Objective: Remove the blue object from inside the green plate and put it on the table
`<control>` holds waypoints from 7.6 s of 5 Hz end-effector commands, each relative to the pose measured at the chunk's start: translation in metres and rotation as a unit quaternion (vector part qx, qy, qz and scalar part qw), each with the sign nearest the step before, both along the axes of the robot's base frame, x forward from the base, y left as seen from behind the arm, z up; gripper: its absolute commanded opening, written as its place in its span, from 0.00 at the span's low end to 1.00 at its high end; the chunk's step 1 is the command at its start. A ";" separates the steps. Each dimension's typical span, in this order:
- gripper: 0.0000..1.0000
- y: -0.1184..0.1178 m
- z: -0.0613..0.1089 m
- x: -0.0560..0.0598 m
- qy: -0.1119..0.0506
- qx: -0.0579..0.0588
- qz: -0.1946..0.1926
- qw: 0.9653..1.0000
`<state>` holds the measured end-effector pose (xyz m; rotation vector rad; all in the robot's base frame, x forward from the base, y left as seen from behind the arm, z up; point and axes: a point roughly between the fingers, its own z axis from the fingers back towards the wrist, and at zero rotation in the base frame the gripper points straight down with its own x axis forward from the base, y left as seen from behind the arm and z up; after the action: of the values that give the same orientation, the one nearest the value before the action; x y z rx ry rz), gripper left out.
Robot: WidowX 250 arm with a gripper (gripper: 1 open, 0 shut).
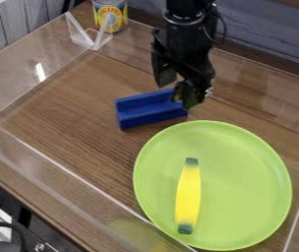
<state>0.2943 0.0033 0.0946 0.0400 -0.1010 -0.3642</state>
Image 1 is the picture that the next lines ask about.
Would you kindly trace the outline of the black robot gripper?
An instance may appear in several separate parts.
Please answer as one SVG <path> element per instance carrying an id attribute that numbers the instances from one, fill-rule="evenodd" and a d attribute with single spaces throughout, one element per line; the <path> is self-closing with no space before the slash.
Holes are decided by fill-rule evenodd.
<path id="1" fill-rule="evenodd" d="M 184 110 L 202 103 L 212 89 L 214 77 L 208 59 L 216 32 L 216 18 L 201 16 L 192 20 L 165 16 L 165 26 L 152 30 L 150 63 L 158 88 L 181 75 L 184 80 L 173 88 L 170 101 Z"/>

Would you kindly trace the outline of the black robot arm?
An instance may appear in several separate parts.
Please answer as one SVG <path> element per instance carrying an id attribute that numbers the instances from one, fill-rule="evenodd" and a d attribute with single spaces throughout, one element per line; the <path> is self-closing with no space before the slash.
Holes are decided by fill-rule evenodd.
<path id="1" fill-rule="evenodd" d="M 150 63 L 158 88 L 174 83 L 172 102 L 189 110 L 202 103 L 214 70 L 208 58 L 221 19 L 214 0 L 166 0 L 165 26 L 150 30 Z"/>

